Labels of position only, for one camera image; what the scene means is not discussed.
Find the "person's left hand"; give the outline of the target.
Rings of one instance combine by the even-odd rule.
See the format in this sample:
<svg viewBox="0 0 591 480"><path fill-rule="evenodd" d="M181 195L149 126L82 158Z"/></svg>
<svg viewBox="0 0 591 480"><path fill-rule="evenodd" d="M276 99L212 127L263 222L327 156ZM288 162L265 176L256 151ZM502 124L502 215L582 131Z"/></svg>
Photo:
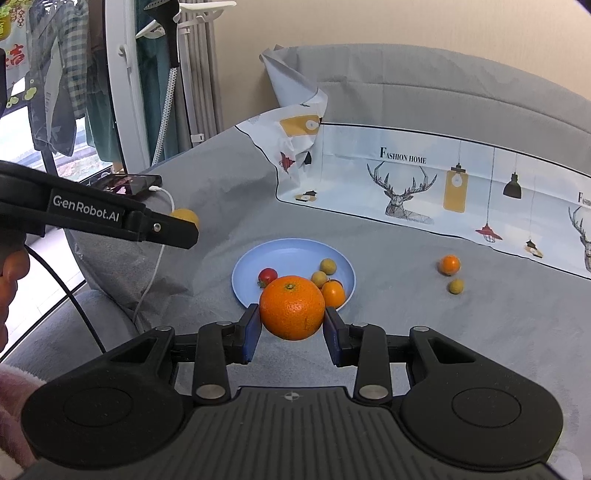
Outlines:
<svg viewBox="0 0 591 480"><path fill-rule="evenodd" d="M14 300L18 281L23 279L30 270L29 254L25 249L13 252L6 257L1 268L0 278L0 349L8 343L8 329L6 321L9 307Z"/></svg>

